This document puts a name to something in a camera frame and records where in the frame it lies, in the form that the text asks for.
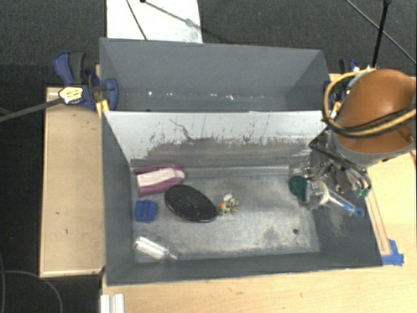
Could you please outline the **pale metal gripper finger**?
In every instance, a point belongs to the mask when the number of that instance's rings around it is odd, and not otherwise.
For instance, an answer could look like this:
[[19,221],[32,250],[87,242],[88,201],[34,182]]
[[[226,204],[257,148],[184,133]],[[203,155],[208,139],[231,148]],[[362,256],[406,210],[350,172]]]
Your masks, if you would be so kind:
[[313,177],[313,170],[307,162],[297,162],[289,165],[289,177],[303,177],[311,179]]
[[326,185],[323,181],[308,181],[306,187],[306,205],[308,209],[317,209],[326,203]]

